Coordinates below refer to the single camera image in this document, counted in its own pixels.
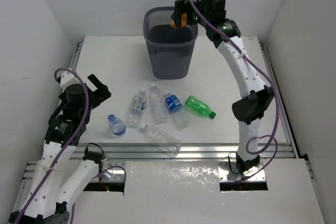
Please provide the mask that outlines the orange juice bottle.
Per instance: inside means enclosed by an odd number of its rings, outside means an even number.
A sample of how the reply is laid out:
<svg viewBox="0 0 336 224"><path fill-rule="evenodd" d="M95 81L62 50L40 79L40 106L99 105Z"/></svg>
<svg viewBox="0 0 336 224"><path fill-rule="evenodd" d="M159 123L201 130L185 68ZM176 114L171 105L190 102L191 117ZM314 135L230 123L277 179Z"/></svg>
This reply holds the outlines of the orange juice bottle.
<svg viewBox="0 0 336 224"><path fill-rule="evenodd" d="M181 17L178 19L178 21L181 23L180 26L177 26L176 22L173 19L171 19L170 21L171 27L173 27L174 29L186 27L187 26L187 13L182 14Z"/></svg>

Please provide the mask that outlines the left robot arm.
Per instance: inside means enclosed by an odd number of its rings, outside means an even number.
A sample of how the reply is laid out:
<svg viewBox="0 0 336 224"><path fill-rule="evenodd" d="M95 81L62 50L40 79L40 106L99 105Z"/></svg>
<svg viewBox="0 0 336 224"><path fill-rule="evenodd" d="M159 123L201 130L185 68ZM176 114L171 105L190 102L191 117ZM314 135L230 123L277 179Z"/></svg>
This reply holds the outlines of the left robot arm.
<svg viewBox="0 0 336 224"><path fill-rule="evenodd" d="M111 97L108 87L93 74L85 83L69 85L60 94L60 105L48 122L44 151L23 205L11 213L9 223L68 223L74 202L90 181L102 170L104 153L86 150L70 178L62 178L80 137L86 130L90 113Z"/></svg>

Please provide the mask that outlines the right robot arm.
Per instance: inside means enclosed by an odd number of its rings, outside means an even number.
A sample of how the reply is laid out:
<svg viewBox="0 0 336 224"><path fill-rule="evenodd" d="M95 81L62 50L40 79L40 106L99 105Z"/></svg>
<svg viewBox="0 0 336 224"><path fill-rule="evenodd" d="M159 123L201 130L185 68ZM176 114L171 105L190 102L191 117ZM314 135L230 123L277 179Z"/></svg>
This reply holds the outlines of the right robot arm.
<svg viewBox="0 0 336 224"><path fill-rule="evenodd" d="M176 0L171 16L177 28L199 24L207 38L222 54L237 82L241 99L232 104L239 123L236 167L242 175L260 162L258 138L260 121L275 94L248 62L237 24L226 18L226 0Z"/></svg>

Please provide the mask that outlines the green plastic bottle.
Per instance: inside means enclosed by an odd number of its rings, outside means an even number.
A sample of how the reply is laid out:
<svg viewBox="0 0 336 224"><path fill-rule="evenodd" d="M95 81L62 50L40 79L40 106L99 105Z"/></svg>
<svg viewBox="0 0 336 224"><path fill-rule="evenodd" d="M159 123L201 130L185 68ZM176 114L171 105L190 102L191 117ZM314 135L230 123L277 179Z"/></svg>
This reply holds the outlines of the green plastic bottle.
<svg viewBox="0 0 336 224"><path fill-rule="evenodd" d="M185 101L185 106L189 111L202 118L214 119L216 113L203 101L190 95Z"/></svg>

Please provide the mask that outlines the small blue cap bottle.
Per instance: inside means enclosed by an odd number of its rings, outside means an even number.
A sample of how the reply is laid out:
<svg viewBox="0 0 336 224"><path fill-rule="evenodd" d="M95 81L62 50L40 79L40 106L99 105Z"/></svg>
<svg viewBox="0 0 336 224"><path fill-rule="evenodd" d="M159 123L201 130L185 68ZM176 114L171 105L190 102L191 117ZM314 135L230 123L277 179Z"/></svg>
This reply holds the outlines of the small blue cap bottle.
<svg viewBox="0 0 336 224"><path fill-rule="evenodd" d="M122 136L126 132L126 125L124 122L114 114L110 114L107 117L109 131L113 136L119 137Z"/></svg>

